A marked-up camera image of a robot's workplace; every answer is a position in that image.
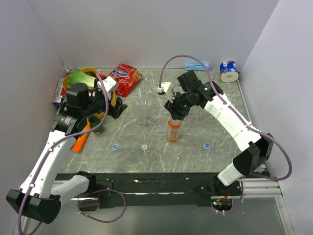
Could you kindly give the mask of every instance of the white wall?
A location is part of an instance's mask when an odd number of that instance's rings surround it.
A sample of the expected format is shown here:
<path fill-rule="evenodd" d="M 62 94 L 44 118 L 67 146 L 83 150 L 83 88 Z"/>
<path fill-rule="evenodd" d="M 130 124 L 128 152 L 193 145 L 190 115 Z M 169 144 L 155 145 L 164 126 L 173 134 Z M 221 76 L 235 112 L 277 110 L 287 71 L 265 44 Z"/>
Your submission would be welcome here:
<path fill-rule="evenodd" d="M 286 148 L 292 176 L 280 183 L 297 235 L 313 231 L 313 1 L 281 0 L 241 74 L 256 127 Z M 277 148 L 268 162 L 274 176 L 287 172 Z"/>
<path fill-rule="evenodd" d="M 191 54 L 243 66 L 278 0 L 28 0 L 67 68 L 161 68 Z M 181 68 L 185 60 L 175 60 Z"/>
<path fill-rule="evenodd" d="M 9 235 L 17 214 L 6 194 L 19 188 L 42 151 L 65 69 L 26 0 L 1 1 L 0 32 L 0 231 Z"/>

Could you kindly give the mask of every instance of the blue label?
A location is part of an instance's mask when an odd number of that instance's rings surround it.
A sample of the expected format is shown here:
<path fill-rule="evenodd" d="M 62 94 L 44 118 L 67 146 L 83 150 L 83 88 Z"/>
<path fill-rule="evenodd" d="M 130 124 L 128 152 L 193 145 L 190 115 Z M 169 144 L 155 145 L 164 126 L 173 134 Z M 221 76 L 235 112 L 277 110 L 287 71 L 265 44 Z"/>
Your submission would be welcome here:
<path fill-rule="evenodd" d="M 128 71 L 124 71 L 124 70 L 120 70 L 120 69 L 114 69 L 112 71 L 112 73 L 115 75 L 115 76 L 118 76 L 118 77 L 127 77 L 129 75 L 129 72 Z"/>
<path fill-rule="evenodd" d="M 227 72 L 238 72 L 236 62 L 229 61 L 229 60 L 224 61 L 220 65 L 220 71 L 221 71 L 221 74 L 227 73 Z"/>

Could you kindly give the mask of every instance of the red chip bag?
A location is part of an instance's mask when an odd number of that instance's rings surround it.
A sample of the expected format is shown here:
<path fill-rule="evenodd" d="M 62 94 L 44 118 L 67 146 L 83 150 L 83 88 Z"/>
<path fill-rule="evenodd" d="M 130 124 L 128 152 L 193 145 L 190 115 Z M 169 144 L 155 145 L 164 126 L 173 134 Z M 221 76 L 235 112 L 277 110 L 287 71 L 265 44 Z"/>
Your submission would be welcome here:
<path fill-rule="evenodd" d="M 108 76 L 118 82 L 119 86 L 116 89 L 116 94 L 122 97 L 128 96 L 142 78 L 142 75 L 138 73 L 137 69 L 124 64 L 120 64 L 113 69 Z"/>

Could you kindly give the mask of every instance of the white bottle cap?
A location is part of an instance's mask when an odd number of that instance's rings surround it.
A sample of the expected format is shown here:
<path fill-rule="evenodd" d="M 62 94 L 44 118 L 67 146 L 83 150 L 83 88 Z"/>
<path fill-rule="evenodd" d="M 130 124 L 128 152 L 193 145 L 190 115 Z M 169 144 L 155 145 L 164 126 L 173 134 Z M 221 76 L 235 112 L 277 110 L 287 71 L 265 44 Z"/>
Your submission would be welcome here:
<path fill-rule="evenodd" d="M 210 148 L 210 144 L 209 143 L 205 143 L 203 146 L 205 149 L 209 149 Z"/>
<path fill-rule="evenodd" d="M 117 144 L 114 144 L 114 145 L 112 146 L 112 149 L 113 149 L 113 150 L 118 150 L 118 145 L 117 145 Z"/>

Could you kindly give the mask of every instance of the orange bottle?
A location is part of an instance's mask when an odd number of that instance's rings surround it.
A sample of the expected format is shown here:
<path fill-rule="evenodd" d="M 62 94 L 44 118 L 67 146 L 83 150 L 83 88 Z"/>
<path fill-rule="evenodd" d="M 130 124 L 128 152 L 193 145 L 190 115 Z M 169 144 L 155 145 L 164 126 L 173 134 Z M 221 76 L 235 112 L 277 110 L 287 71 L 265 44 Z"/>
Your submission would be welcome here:
<path fill-rule="evenodd" d="M 181 127 L 181 120 L 168 120 L 166 138 L 169 142 L 176 142 L 179 137 L 179 129 Z"/>

